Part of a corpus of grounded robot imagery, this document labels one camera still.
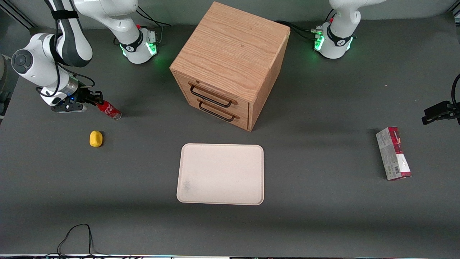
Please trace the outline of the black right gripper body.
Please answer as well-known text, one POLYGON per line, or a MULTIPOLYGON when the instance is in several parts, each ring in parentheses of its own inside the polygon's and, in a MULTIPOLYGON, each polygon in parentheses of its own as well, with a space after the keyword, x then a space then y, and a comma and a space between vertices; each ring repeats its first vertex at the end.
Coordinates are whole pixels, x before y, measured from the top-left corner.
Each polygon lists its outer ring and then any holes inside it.
POLYGON ((79 86, 71 95, 71 103, 82 103, 82 104, 91 104, 92 105, 92 91, 87 87, 79 86))

